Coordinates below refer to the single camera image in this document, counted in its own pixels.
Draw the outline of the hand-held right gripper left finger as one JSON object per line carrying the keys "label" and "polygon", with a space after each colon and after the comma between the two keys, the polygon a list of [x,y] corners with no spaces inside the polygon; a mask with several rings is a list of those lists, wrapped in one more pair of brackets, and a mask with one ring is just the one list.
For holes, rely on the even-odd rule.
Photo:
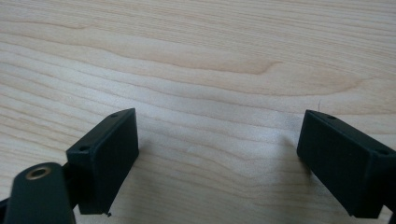
{"label": "hand-held right gripper left finger", "polygon": [[71,204],[82,215],[108,213],[138,155],[135,110],[107,116],[66,151]]}

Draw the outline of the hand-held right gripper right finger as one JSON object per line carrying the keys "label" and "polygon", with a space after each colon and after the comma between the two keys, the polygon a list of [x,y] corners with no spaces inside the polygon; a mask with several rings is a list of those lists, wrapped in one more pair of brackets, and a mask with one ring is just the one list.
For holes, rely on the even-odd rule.
{"label": "hand-held right gripper right finger", "polygon": [[297,146],[306,164],[349,215],[396,218],[396,151],[342,120],[307,110]]}

